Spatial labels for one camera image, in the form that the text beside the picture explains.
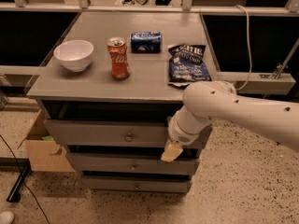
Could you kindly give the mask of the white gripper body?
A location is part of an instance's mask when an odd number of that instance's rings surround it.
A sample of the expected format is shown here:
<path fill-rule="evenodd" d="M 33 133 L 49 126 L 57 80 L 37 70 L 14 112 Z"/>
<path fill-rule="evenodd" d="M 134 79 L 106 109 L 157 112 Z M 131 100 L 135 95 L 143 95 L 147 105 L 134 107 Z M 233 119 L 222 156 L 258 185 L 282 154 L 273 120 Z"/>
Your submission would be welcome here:
<path fill-rule="evenodd" d="M 168 133 L 171 141 L 188 146 L 199 136 L 200 126 L 193 115 L 175 114 L 169 121 Z"/>

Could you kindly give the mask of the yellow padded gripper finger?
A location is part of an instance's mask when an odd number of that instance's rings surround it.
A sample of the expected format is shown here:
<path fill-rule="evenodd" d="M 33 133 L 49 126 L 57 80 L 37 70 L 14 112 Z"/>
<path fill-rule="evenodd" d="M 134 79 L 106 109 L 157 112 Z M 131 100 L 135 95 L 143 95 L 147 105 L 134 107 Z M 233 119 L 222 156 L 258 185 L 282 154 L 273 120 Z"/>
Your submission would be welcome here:
<path fill-rule="evenodd" d="M 174 161 L 183 151 L 183 147 L 179 142 L 167 140 L 162 154 L 161 160 L 166 162 Z"/>

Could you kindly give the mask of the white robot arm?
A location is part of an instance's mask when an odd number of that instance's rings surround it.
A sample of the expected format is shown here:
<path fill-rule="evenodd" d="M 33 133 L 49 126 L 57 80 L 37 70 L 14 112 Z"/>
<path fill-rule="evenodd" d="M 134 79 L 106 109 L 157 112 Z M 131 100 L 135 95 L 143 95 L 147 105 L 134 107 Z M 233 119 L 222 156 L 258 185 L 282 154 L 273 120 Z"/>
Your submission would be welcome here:
<path fill-rule="evenodd" d="M 183 107 L 168 123 L 161 160 L 174 161 L 216 119 L 232 123 L 299 150 L 299 104 L 240 96 L 225 81 L 199 81 L 182 94 Z"/>

